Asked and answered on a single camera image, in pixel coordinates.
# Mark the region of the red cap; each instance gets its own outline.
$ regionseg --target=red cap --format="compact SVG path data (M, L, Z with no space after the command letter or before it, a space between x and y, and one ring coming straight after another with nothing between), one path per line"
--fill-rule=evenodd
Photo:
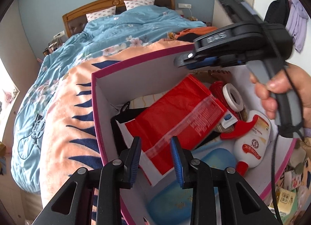
M245 173L247 172L248 169L248 164L243 162L243 161L239 161L236 165L236 171L242 176L244 177Z

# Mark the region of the metal bolt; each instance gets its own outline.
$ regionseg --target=metal bolt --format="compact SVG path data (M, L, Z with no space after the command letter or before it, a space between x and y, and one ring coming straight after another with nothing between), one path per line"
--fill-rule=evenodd
M115 159L115 160L113 160L112 164L113 165L120 165L120 164L122 164L122 161L120 159Z
M80 168L78 170L78 174L84 174L84 173L86 173L86 168Z
M200 160L199 159L192 159L191 160L191 164L193 164L193 165L199 165L200 164Z
M234 174L235 173L235 169L233 167L228 167L227 168L227 172L230 174Z

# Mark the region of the floral comforter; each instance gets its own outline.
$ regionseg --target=floral comforter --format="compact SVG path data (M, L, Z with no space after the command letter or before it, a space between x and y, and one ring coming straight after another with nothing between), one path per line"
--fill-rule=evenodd
M15 120L11 172L16 183L28 192L40 192L39 161L45 116L59 81L69 69L88 59L149 45L167 37L168 32L203 26L202 22L188 21L165 7L139 6L89 22L82 33L48 55Z

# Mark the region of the black jacket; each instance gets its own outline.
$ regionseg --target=black jacket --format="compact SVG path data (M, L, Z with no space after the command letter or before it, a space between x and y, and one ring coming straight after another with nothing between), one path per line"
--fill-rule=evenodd
M290 14L290 3L288 0L273 1L266 13L265 21L268 23L279 23L286 26Z

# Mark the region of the black cable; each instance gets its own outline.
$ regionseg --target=black cable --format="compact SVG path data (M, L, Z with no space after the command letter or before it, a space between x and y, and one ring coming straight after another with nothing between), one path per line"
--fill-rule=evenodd
M282 58L274 40L272 39L268 29L265 27L265 24L262 24L262 30L264 31L278 61L279 64L281 65L282 69L284 70L284 73L288 79L288 82L290 83L293 91L295 92L295 94L297 95L298 99L299 99L299 104L300 104L300 109L301 109L301 115L303 115L303 111L302 111L302 102L301 102L301 98L298 94L298 91L296 89L296 87L294 86L292 80L290 79L290 76L287 73L287 70L285 68L286 66L286 62L285 60ZM271 191L272 191L272 202L273 202L273 208L274 208L274 213L276 215L276 219L279 221L280 224L283 224L281 216L280 216L280 212L279 212L279 208L277 206L277 199L276 199L276 190L275 190L275 158L276 158L276 145L277 145L277 141L278 141L278 137L282 133L294 133L296 132L299 137L304 140L304 136L301 134L301 132L299 131L303 126L303 121L298 124L298 126L292 126L290 124L286 125L286 126L278 126L278 133L276 135L276 139L274 141L274 145L273 145L273 151L272 151L272 159L271 159Z
M41 123L41 121L42 121L41 119L43 118L43 117L41 116L41 118L40 118L39 120L37 120L37 119L38 119L38 116L41 116L41 115L37 115L36 121L35 121L35 122L33 123L33 125L32 125L30 134L29 134L28 136L25 136L25 137L21 138L21 139L18 141L18 144L17 144L18 156L19 156L20 159L22 159L22 160L26 160L26 159L29 157L30 153L27 155L26 158L22 158L22 157L21 157L21 155L20 155L20 153L19 153L19 147L20 147L21 141L31 136L31 138L35 140L35 142L32 143L32 144L33 144L33 145L38 145L38 143L37 143L38 139L40 139L40 138L43 136L43 133L41 133L40 136L36 136L36 137L33 137L33 136L32 136L33 132L36 131L36 130L35 130L36 126L39 125L39 124ZM44 127L45 127L45 122L43 121L43 126L40 128L39 132L43 131Z
M277 132L274 144L273 144L273 151L272 151L272 160L271 160L271 191L272 191L272 203L274 208L274 213L276 216L276 219L279 221L280 224L283 224L279 207L277 206L277 199L276 199L276 191L275 191L275 155L276 155L276 145L277 140L279 137L279 132Z

